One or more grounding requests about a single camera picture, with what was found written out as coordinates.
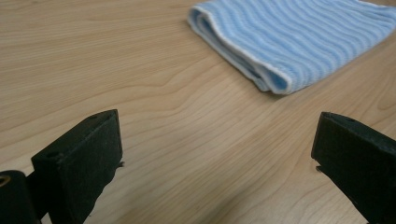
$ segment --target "blue striped towel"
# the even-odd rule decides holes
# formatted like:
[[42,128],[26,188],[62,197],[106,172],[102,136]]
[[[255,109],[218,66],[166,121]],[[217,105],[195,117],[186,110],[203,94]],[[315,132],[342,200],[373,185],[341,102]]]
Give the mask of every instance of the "blue striped towel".
[[396,27],[396,7],[359,0],[214,0],[191,28],[261,91],[289,94],[372,48]]

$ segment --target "folded towel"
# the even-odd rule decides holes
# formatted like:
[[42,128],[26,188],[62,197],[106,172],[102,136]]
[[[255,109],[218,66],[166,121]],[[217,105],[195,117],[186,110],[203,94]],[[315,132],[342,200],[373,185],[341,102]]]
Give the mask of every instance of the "folded towel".
[[359,0],[214,0],[194,6],[189,24],[261,91],[289,94],[391,34],[396,7]]

